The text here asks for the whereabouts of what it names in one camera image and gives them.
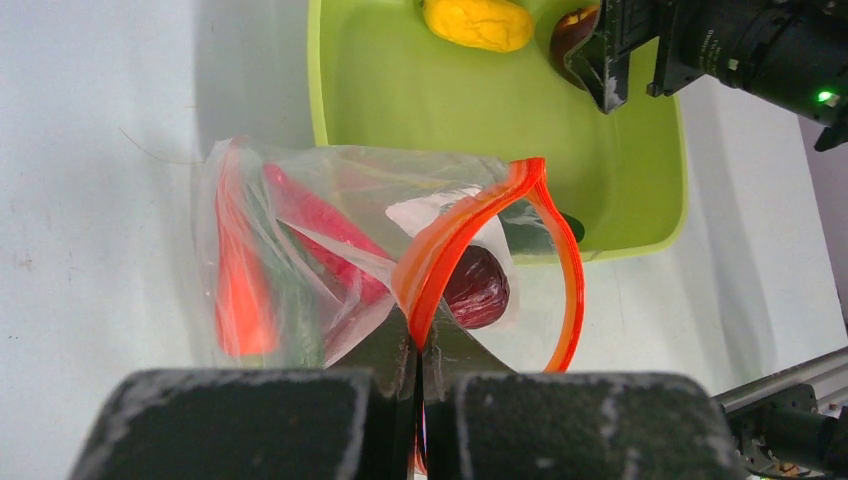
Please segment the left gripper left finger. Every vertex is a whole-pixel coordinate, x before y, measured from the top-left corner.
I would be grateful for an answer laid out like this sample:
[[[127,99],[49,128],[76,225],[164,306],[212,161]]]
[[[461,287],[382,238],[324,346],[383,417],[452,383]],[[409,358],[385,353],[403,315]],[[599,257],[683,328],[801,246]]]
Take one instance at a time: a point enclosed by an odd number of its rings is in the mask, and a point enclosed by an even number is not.
[[[409,479],[417,353],[392,308],[326,369],[156,369],[100,410],[75,479]]]

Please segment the lime green plastic basin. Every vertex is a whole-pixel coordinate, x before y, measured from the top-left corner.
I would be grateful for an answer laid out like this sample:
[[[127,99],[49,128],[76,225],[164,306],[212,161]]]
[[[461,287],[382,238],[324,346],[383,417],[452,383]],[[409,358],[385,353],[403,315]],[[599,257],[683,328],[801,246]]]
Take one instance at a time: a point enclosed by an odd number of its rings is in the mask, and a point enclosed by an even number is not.
[[[627,102],[606,115],[548,60],[553,26],[576,3],[526,8],[533,40],[500,54],[438,38],[416,1],[310,2],[316,142],[542,157],[558,210],[584,227],[586,260],[670,246],[687,214],[686,149],[676,99],[644,92],[655,45],[632,54]]]

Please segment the red chili pepper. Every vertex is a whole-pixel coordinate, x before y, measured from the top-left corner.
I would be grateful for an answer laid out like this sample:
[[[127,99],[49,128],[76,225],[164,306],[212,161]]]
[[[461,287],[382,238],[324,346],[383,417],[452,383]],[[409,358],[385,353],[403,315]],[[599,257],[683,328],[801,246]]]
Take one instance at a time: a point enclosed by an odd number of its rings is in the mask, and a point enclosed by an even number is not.
[[[387,252],[334,206],[292,179],[279,166],[266,164],[262,174],[277,218],[297,228],[295,236],[330,279],[344,292],[358,293],[366,305],[389,294],[380,280],[308,235],[315,233],[381,259],[389,257]]]

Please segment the orange carrot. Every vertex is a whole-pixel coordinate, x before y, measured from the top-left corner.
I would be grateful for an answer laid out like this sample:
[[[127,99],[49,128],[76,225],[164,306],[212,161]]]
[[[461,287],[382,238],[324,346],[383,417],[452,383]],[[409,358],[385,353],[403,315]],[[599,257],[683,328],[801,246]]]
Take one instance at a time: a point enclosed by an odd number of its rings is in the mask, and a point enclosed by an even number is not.
[[[218,267],[214,300],[219,346],[232,357],[259,356],[278,346],[269,282],[246,211],[239,155],[223,157],[214,197]]]

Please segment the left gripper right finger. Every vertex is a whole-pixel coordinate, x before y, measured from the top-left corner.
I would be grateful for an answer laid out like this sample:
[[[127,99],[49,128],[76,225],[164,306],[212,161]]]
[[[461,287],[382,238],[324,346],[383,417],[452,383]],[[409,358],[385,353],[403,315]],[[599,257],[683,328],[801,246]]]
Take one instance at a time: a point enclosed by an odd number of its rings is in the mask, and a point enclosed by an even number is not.
[[[518,373],[437,311],[421,357],[431,479],[743,479],[717,403],[656,372]]]

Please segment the dark purple mangosteen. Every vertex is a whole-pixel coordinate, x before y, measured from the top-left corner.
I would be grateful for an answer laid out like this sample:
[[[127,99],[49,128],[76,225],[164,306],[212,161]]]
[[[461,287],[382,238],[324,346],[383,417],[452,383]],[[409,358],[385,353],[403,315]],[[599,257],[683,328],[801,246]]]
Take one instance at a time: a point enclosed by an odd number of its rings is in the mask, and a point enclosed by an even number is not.
[[[562,78],[581,90],[584,87],[567,68],[566,56],[592,33],[598,10],[598,5],[591,5],[565,14],[554,26],[549,42],[551,65]]]

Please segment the long green cucumber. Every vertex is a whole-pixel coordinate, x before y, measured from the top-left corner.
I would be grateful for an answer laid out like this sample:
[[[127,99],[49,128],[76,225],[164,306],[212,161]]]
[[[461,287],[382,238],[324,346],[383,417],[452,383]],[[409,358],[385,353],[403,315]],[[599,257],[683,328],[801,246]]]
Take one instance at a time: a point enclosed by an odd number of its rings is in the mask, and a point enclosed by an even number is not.
[[[304,251],[293,232],[276,219],[266,196],[246,195],[250,219],[276,315],[282,365],[321,368],[324,337],[316,321],[316,298],[305,276]]]

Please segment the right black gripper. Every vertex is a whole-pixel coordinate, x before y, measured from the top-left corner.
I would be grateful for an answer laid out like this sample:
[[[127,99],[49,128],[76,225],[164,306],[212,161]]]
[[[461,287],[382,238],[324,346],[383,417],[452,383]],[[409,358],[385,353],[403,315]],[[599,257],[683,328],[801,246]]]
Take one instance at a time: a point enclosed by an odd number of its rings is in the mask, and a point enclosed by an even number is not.
[[[661,1],[654,97],[707,75],[823,126],[814,148],[847,141],[844,1]],[[564,66],[597,108],[628,99],[630,54],[656,36],[656,3],[602,1],[577,11]]]

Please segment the short dark green cucumber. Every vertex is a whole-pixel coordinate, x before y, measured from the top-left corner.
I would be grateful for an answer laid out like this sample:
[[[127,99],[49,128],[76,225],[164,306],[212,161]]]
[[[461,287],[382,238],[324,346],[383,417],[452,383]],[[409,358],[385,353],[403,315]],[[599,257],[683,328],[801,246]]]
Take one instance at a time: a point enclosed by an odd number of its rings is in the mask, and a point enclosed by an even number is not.
[[[585,229],[584,224],[580,220],[578,220],[576,217],[568,215],[564,212],[561,212],[561,216],[567,222],[576,242],[580,243],[585,238],[585,235],[586,235],[586,229]]]

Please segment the yellow corn cob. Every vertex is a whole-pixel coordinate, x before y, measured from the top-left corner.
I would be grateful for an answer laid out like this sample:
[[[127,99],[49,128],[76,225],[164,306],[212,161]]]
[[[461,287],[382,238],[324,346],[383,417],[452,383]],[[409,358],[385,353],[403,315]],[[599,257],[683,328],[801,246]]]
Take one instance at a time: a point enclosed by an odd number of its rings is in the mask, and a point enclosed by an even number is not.
[[[524,48],[533,36],[533,16],[512,1],[427,0],[423,19],[437,37],[450,43],[496,53]]]

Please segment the clear zip bag orange zipper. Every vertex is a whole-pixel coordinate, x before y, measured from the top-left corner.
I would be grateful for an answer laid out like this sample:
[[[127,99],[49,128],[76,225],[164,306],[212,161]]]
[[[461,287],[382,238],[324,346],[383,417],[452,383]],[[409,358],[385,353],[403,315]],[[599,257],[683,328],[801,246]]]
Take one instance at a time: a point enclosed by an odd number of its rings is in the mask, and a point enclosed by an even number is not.
[[[202,163],[195,188],[195,241],[206,309],[219,350],[237,360],[283,366],[278,346],[259,356],[232,357],[216,334],[218,267],[215,189],[225,153],[240,158],[245,194],[267,197],[266,164],[330,203],[379,247],[387,259],[310,233],[312,240],[380,280],[389,294],[366,305],[329,278],[295,236],[324,337],[323,367],[338,362],[398,308],[417,347],[427,341],[443,292],[469,245],[489,250],[510,286],[506,312],[495,323],[466,330],[507,367],[563,372],[577,350],[585,314],[582,258],[547,188],[543,158],[505,163],[491,157],[356,145],[307,149],[273,147],[237,136],[217,142]]]

